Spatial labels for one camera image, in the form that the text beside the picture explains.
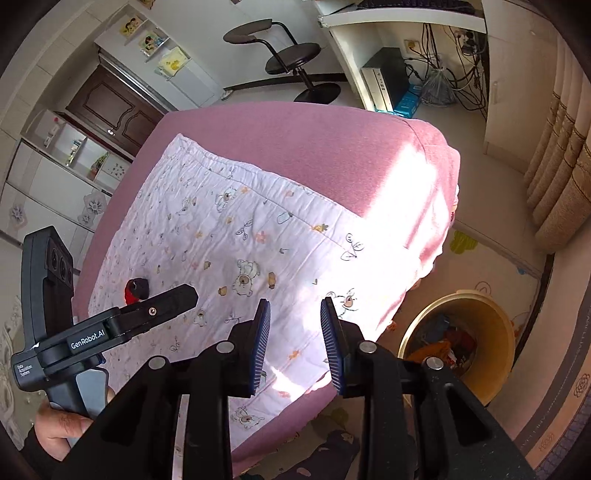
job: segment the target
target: finger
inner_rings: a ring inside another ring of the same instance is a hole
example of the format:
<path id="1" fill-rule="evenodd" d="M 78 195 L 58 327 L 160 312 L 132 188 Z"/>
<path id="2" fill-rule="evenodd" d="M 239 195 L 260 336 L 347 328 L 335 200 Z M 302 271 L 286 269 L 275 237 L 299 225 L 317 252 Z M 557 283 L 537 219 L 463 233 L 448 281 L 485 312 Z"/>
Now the finger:
<path id="1" fill-rule="evenodd" d="M 91 419 L 77 413 L 55 410 L 49 403 L 43 403 L 37 413 L 35 432 L 38 438 L 80 438 L 90 425 Z"/>
<path id="2" fill-rule="evenodd" d="M 70 444 L 66 439 L 48 439 L 37 437 L 37 440 L 39 441 L 39 445 L 41 445 L 43 450 L 60 462 L 66 458 L 68 453 L 70 453 Z"/>
<path id="3" fill-rule="evenodd" d="M 115 390 L 113 390 L 111 387 L 107 387 L 107 403 L 110 403 L 114 398 Z"/>

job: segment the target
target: pink mattress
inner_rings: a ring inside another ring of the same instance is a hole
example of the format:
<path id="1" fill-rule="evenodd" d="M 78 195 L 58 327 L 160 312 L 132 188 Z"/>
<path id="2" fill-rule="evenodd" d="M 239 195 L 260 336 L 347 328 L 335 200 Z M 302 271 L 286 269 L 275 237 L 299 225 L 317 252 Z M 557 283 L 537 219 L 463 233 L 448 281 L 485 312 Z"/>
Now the pink mattress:
<path id="1" fill-rule="evenodd" d="M 310 103 L 240 103 L 174 112 L 163 118 L 141 148 L 96 230 L 73 299 L 81 319 L 87 318 L 111 239 L 178 133 L 217 155 L 306 185 L 361 217 L 380 216 L 391 225 L 392 241 L 417 254 L 424 274 L 441 252 L 456 203 L 460 158 L 430 124 Z M 413 159 L 428 167 L 420 170 L 420 178 L 413 175 Z M 234 473 L 301 430 L 335 394 L 328 385 L 293 402 L 234 450 Z"/>

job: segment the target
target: chair seat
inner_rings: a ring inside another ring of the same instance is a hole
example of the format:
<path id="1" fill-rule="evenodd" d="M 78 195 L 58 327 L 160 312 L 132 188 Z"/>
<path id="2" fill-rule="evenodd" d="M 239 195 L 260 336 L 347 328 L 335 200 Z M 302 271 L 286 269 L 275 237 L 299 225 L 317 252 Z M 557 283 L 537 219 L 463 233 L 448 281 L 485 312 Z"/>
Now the chair seat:
<path id="1" fill-rule="evenodd" d="M 284 48 L 279 52 L 283 63 L 287 66 L 289 72 L 309 62 L 320 53 L 320 45 L 317 43 L 299 43 L 291 47 Z M 278 75 L 286 72 L 275 57 L 271 57 L 265 65 L 265 71 L 269 75 Z"/>

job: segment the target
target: computer tower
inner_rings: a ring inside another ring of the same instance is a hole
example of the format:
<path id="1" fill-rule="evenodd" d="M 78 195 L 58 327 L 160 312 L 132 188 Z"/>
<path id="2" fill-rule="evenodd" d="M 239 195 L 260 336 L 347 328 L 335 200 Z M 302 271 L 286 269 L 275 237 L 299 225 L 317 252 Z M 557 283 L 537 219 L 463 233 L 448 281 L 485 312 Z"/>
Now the computer tower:
<path id="1" fill-rule="evenodd" d="M 409 87 L 406 64 L 400 48 L 380 49 L 361 68 L 376 110 L 394 112 Z"/>

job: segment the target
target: small red toy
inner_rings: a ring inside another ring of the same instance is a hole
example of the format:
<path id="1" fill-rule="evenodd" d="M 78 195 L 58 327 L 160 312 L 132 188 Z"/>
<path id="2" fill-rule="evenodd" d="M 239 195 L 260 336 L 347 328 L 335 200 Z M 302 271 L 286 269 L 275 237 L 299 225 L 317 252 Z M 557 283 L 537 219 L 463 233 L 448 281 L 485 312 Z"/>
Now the small red toy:
<path id="1" fill-rule="evenodd" d="M 145 278 L 133 278 L 125 286 L 125 304 L 131 305 L 150 297 L 150 284 Z"/>

